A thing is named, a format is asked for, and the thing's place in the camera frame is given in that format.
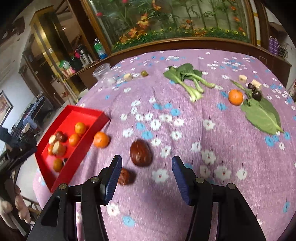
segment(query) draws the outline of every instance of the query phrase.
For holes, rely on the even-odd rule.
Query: blue gripper pad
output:
[[[121,169],[122,169],[122,158],[120,155],[115,155],[108,168],[108,174],[106,175],[106,178],[109,178],[109,180],[107,180],[106,193],[105,193],[105,199],[104,199],[106,202],[111,201],[113,198],[115,188],[118,182],[118,178],[121,173]]]
[[[193,170],[184,166],[179,156],[172,159],[172,170],[181,193],[182,199],[187,205],[192,205],[191,193],[194,190],[194,180],[196,175]]]

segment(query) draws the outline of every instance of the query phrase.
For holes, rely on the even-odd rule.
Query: purple tablecloth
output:
[[[203,98],[195,103],[180,85],[163,76],[167,66],[184,63],[217,84],[215,89],[204,87]],[[148,77],[139,75],[142,70]],[[113,200],[102,206],[109,240],[185,239],[193,208],[181,199],[171,170],[174,155],[211,183],[236,184],[267,241],[277,240],[296,210],[296,111],[273,73],[254,57],[205,49],[147,53],[121,61],[112,72],[119,82],[124,73],[133,73],[134,79],[112,89],[94,86],[78,104],[103,110],[111,118],[103,128],[111,142],[105,149],[91,146],[70,183],[98,175],[115,154],[121,155],[124,168],[136,173],[134,184],[117,185]],[[229,103],[228,92],[235,88],[229,80],[238,80],[240,74],[249,83],[256,79],[264,84],[262,92],[277,109],[284,134],[260,132],[240,107]],[[130,145],[138,138],[153,152],[149,167],[137,167],[130,160]],[[33,187],[44,206],[50,193],[39,171]],[[217,210],[215,205],[210,240],[217,229]],[[81,240],[80,205],[76,218]]]

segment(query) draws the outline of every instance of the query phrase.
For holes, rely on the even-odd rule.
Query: purple bottle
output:
[[[269,52],[274,53],[274,39],[271,35],[269,36]]]
[[[279,42],[277,41],[277,39],[274,39],[274,54],[277,55],[279,51]]]

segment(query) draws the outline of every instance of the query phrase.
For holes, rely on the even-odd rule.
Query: orange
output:
[[[47,149],[47,154],[50,156],[53,156],[54,154],[52,153],[52,149],[54,148],[54,145],[50,145]]]
[[[77,122],[74,130],[78,135],[83,135],[86,132],[86,125],[82,122]]]
[[[97,132],[94,136],[94,146],[105,148],[109,144],[109,137],[104,132]]]
[[[78,134],[73,134],[69,137],[69,144],[71,146],[76,146],[80,141],[80,136]]]
[[[240,105],[244,100],[244,96],[239,90],[233,89],[229,92],[228,99],[231,104]]]
[[[60,172],[61,169],[63,168],[63,161],[60,158],[57,158],[54,160],[54,163],[52,165],[52,168],[56,171],[56,172]]]

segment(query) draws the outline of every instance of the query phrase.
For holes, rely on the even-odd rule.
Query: bok choy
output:
[[[192,64],[183,64],[178,68],[174,68],[172,66],[168,67],[169,70],[164,72],[163,75],[168,79],[172,80],[176,84],[180,84],[190,95],[190,101],[195,102],[202,98],[202,93],[204,90],[201,88],[200,83],[205,85],[208,88],[214,88],[215,84],[209,83],[204,80],[202,76],[202,72],[196,69],[193,69]],[[195,86],[195,89],[186,85],[184,83],[184,79],[192,80]]]

